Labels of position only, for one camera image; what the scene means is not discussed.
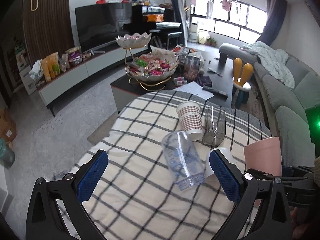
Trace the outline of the pink plastic cup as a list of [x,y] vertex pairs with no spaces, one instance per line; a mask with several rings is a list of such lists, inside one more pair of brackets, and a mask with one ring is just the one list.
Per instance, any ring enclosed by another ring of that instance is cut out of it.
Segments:
[[280,140],[271,137],[244,148],[246,170],[254,169],[273,176],[281,176],[282,158]]

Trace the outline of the white paper cup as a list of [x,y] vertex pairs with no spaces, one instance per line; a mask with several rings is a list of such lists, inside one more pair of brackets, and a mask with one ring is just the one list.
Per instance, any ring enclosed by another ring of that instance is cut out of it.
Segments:
[[214,148],[206,156],[204,177],[208,178],[216,175],[218,179],[222,177],[232,178],[233,160],[231,151],[227,148]]

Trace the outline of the clear glass cup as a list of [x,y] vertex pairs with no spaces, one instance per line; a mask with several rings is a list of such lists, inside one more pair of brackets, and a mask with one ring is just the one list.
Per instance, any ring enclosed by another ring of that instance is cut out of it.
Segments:
[[212,148],[218,147],[226,136],[226,114],[221,108],[209,107],[205,116],[202,142]]

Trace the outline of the clear plastic cup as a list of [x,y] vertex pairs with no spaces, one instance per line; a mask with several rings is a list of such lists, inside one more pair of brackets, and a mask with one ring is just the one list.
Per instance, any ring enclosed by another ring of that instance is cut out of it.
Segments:
[[204,165],[185,131],[174,131],[162,140],[162,151],[172,181],[183,191],[204,183]]

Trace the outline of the brown patterned paper cup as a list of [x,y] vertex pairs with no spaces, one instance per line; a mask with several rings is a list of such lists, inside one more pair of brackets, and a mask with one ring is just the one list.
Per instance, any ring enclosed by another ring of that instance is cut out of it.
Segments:
[[180,103],[176,109],[183,130],[192,141],[203,137],[202,117],[200,105],[195,101]]

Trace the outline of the grey sectional sofa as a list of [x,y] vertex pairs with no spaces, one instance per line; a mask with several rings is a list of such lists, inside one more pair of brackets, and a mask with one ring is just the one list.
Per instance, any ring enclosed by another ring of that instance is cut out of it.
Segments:
[[319,75],[288,56],[286,66],[294,77],[294,89],[270,75],[258,57],[239,46],[220,46],[222,60],[240,58],[253,65],[271,134],[280,140],[283,164],[313,166],[319,155]]

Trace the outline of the checkered white tablecloth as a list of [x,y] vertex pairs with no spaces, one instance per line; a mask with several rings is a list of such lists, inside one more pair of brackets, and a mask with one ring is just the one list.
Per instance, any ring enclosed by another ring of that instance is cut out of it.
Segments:
[[196,101],[189,93],[151,92],[121,111],[107,137],[72,167],[76,172],[98,150],[108,166],[84,208],[107,239],[211,239],[230,214],[230,202],[215,178],[181,191],[172,182],[161,142],[181,129],[176,109]]

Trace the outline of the yellow rabbit ear stool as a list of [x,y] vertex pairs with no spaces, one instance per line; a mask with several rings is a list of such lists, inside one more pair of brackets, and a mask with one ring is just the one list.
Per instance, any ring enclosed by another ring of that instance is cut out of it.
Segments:
[[243,64],[242,59],[233,60],[233,96],[238,92],[234,107],[239,109],[243,103],[247,103],[251,85],[248,83],[254,68],[250,63]]

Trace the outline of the light green blanket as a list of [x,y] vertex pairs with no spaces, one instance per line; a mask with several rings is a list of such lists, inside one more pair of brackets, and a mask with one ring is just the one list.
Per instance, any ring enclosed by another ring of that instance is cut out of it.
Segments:
[[286,62],[289,58],[286,51],[282,49],[274,50],[261,41],[241,46],[240,49],[258,57],[261,61],[261,65],[270,73],[270,75],[282,82],[287,88],[295,88],[294,77],[286,66]]

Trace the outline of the black remote control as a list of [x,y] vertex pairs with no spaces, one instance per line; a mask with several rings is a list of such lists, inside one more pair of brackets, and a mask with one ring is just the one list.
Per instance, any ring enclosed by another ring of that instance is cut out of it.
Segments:
[[205,90],[205,91],[208,91],[210,93],[219,94],[219,95],[221,95],[221,96],[223,96],[225,98],[228,98],[228,94],[223,92],[223,91],[221,91],[221,90],[218,90],[218,89],[215,89],[215,88],[212,88],[212,87],[208,87],[208,86],[203,86],[202,89]]

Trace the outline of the white papers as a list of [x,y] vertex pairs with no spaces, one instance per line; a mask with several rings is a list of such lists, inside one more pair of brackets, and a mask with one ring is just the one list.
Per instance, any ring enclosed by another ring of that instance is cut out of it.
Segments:
[[214,97],[213,93],[208,92],[206,90],[203,90],[203,87],[201,87],[200,85],[198,85],[194,81],[191,83],[188,83],[186,85],[177,87],[177,88],[175,88],[175,90],[180,91],[180,92],[186,92],[186,93],[193,94],[193,95],[198,96],[204,100],[208,100],[208,99]]

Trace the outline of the white plastic bag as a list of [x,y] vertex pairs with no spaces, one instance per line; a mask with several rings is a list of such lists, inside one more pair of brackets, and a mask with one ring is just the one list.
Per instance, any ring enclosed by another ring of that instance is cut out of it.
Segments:
[[43,69],[41,65],[41,60],[37,60],[32,69],[29,71],[30,78],[37,81],[43,77]]

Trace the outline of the orange snack bag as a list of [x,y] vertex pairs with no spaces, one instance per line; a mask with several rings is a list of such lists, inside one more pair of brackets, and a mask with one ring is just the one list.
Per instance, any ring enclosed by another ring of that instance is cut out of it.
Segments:
[[58,53],[52,53],[46,58],[40,60],[40,64],[44,73],[44,78],[47,83],[51,82],[60,75],[59,56]]

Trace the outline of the jar of nuts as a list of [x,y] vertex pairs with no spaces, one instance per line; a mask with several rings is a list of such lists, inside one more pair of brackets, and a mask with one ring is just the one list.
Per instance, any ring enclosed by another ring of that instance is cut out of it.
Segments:
[[184,59],[183,77],[188,82],[196,81],[199,75],[201,59],[195,56],[186,56]]

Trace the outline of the white tv cabinet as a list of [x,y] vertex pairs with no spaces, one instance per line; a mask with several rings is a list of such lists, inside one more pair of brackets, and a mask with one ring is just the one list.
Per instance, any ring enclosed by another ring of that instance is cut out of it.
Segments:
[[44,105],[53,112],[53,104],[65,92],[87,80],[89,77],[112,66],[116,66],[127,60],[128,57],[137,55],[146,50],[145,47],[125,50],[117,48],[104,54],[95,55],[91,59],[71,68],[59,75],[53,81],[39,89],[39,95]]

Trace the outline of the two-tier snack bowl stand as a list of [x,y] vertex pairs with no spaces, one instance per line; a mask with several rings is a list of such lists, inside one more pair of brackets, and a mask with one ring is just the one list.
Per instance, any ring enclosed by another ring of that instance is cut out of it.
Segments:
[[[132,49],[146,48],[151,41],[151,34],[135,33],[117,36],[117,44],[125,50],[125,54],[133,55]],[[173,51],[152,46],[151,52],[133,57],[124,63],[129,81],[136,81],[144,90],[157,92],[165,88],[178,68],[179,60]]]

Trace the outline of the flat screen television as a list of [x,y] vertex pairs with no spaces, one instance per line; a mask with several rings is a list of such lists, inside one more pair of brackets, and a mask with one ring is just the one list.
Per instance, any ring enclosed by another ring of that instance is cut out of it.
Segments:
[[116,37],[129,32],[125,24],[131,23],[130,3],[94,4],[75,8],[76,26],[82,51],[113,43]]

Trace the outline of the black upright piano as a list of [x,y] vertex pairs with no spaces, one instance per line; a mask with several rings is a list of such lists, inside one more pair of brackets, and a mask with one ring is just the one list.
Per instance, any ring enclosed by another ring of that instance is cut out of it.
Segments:
[[175,20],[174,11],[150,5],[132,6],[130,23],[123,25],[129,34],[151,34],[149,45],[172,49],[181,43],[182,27]]

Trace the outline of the navy blue curtain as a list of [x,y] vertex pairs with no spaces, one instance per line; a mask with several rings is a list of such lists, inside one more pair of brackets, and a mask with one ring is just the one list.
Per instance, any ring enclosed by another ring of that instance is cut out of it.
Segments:
[[181,24],[181,44],[184,46],[187,45],[188,40],[188,33],[187,33],[187,25],[186,25],[186,16],[185,16],[185,9],[184,9],[184,0],[171,0],[173,10],[175,13],[176,21],[180,22]]

